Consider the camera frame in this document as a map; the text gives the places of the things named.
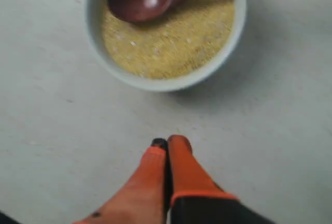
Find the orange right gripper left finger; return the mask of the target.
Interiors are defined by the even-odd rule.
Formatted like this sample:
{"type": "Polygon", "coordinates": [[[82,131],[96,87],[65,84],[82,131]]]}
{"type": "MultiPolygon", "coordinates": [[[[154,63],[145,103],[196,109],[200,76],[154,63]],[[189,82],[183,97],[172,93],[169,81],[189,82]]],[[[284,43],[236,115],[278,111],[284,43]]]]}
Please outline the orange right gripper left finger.
{"type": "Polygon", "coordinates": [[[155,138],[128,181],[104,205],[77,223],[166,223],[168,145],[155,138]]]}

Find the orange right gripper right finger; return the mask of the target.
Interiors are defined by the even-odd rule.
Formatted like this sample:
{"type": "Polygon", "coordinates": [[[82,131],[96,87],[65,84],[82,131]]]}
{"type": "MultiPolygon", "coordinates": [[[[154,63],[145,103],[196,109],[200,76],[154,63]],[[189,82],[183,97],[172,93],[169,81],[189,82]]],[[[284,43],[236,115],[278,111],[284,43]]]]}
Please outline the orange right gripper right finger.
{"type": "Polygon", "coordinates": [[[171,223],[271,223],[220,188],[181,135],[168,139],[172,173],[171,223]]]}

